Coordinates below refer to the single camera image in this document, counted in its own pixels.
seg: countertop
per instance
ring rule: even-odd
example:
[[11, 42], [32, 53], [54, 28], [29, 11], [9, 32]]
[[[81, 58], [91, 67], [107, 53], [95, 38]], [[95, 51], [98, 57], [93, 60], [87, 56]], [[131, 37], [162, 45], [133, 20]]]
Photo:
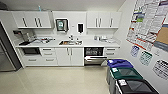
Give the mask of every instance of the countertop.
[[101, 42], [98, 40], [82, 40], [81, 45], [59, 45], [59, 43], [62, 40], [51, 40], [48, 43], [30, 43], [25, 46], [19, 46], [18, 44], [15, 44], [15, 47], [120, 47], [120, 45], [117, 42], [113, 43], [107, 43], [107, 42]]

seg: tiled floor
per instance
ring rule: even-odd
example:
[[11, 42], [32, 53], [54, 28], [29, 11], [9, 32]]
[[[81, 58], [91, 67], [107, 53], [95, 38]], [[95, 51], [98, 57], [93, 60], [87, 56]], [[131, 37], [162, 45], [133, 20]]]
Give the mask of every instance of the tiled floor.
[[109, 94], [106, 67], [26, 67], [0, 72], [0, 94]]

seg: ceiling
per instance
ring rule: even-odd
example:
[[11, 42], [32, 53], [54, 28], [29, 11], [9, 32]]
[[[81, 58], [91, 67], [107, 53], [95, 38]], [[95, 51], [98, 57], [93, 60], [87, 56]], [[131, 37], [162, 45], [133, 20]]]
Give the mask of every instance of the ceiling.
[[126, 0], [0, 0], [9, 10], [117, 11]]

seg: green bin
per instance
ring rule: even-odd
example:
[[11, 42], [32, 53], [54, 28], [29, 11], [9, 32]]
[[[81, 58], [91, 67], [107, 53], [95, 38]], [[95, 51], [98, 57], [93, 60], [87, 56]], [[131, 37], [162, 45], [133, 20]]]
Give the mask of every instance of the green bin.
[[115, 94], [115, 83], [118, 79], [143, 79], [143, 77], [134, 68], [111, 68], [110, 73], [110, 94]]

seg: faucet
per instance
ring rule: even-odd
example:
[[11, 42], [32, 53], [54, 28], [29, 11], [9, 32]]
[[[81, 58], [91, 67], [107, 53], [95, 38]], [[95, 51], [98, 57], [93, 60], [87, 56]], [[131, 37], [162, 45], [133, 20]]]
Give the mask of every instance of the faucet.
[[73, 40], [73, 35], [71, 35], [69, 38], [70, 38], [71, 40]]

